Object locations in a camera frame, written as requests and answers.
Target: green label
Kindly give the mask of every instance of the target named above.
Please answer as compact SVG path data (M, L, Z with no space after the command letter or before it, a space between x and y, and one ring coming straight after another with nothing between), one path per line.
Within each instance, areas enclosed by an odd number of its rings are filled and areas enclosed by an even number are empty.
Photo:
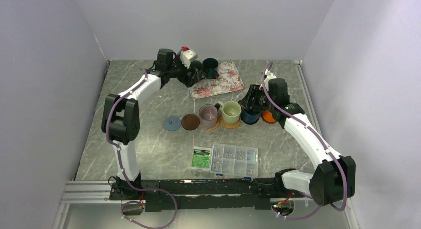
M207 150L193 150L192 167L195 168L209 168L210 151Z

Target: blue coaster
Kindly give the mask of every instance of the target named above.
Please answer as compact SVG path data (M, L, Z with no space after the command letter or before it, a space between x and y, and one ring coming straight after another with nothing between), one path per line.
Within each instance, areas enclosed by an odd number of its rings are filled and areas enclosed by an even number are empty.
M181 120L176 116L169 116L164 120L162 126L168 131L176 131L181 126Z

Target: blue mug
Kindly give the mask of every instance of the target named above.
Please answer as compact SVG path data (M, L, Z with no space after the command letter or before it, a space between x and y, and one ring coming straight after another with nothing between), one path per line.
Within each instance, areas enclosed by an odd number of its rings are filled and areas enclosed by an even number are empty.
M259 121L260 112L252 110L244 110L241 112L241 120L248 124L253 125Z

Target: mug handle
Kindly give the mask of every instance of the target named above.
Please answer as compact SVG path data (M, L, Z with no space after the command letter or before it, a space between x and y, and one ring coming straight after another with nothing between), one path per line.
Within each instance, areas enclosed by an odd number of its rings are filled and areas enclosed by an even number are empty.
M224 103L222 102L222 101L219 101L216 105L215 105L215 107L216 107L216 109L217 110L219 110L219 108L222 106L222 108L224 107Z

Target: plastic organizer box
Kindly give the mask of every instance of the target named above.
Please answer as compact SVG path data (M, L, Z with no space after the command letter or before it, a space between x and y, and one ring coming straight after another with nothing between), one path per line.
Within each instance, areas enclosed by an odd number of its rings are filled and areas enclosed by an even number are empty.
M219 143L213 145L211 173L256 178L257 169L257 148Z

